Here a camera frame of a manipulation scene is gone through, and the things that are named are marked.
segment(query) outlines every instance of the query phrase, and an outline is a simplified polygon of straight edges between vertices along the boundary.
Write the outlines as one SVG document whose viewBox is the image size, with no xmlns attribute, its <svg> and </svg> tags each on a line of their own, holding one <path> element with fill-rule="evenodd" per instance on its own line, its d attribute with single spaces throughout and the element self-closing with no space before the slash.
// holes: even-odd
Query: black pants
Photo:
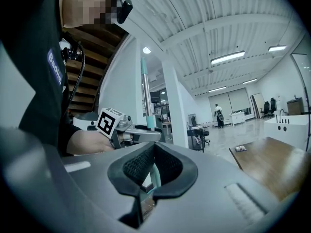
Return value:
<svg viewBox="0 0 311 233">
<path fill-rule="evenodd" d="M 217 116 L 218 128 L 224 126 L 224 121 L 220 121 L 219 116 Z"/>
</svg>

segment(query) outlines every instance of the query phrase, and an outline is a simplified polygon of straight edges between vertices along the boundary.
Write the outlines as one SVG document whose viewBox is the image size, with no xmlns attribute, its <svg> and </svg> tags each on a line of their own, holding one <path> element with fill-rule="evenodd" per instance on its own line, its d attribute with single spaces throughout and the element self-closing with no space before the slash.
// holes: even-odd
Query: hand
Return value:
<svg viewBox="0 0 311 233">
<path fill-rule="evenodd" d="M 114 150 L 109 139 L 100 132 L 82 131 L 75 132 L 67 145 L 69 154 L 91 154 L 100 152 L 109 152 Z"/>
</svg>

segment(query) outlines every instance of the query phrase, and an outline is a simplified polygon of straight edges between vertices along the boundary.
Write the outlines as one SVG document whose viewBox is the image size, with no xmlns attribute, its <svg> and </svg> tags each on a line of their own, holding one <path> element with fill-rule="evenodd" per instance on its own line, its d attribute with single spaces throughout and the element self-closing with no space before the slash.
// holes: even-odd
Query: metal pole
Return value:
<svg viewBox="0 0 311 233">
<path fill-rule="evenodd" d="M 145 96 L 147 127 L 151 131 L 154 131 L 155 124 L 154 124 L 154 119 L 153 119 L 152 109 L 151 109 L 151 97 L 150 97 L 150 92 L 149 92 L 148 73 L 147 73 L 147 66 L 146 66 L 144 57 L 141 58 L 141 75 L 142 75 L 142 86 L 143 86 L 144 96 Z"/>
<path fill-rule="evenodd" d="M 146 107 L 146 120 L 147 120 L 147 128 L 151 131 L 155 131 L 155 124 L 154 124 L 154 118 L 152 115 L 152 109 L 151 109 L 151 97 L 149 92 L 149 83 L 148 83 L 148 72 L 147 72 L 147 66 L 145 62 L 145 58 L 141 58 L 141 75 L 142 75 L 142 86 L 144 91 L 144 97 L 145 97 L 145 107 Z M 159 170 L 157 169 L 156 165 L 153 165 L 153 170 L 155 174 L 155 183 L 157 187 L 161 186 L 161 177 Z"/>
</svg>

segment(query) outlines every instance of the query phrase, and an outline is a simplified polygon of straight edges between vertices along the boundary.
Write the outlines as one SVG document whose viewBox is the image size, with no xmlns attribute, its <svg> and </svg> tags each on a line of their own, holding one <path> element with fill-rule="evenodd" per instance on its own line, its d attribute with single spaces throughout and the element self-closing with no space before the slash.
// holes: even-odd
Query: cabinet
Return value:
<svg viewBox="0 0 311 233">
<path fill-rule="evenodd" d="M 287 101 L 287 109 L 289 116 L 301 115 L 304 112 L 302 98 Z"/>
<path fill-rule="evenodd" d="M 238 112 L 229 115 L 231 117 L 231 124 L 234 126 L 237 123 L 245 123 L 245 113 Z"/>
</svg>

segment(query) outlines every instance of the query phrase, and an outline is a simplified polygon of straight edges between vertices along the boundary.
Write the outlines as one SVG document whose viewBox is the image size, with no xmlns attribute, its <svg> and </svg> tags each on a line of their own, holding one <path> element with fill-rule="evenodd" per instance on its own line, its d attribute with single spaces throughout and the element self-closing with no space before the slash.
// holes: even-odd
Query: white table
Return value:
<svg viewBox="0 0 311 233">
<path fill-rule="evenodd" d="M 237 112 L 229 114 L 231 118 L 231 124 L 234 126 L 237 123 L 245 123 L 245 113 L 244 112 Z"/>
<path fill-rule="evenodd" d="M 308 139 L 309 115 L 281 116 L 283 123 L 279 122 L 279 115 L 263 123 L 264 136 L 285 142 L 296 148 L 305 150 Z"/>
</svg>

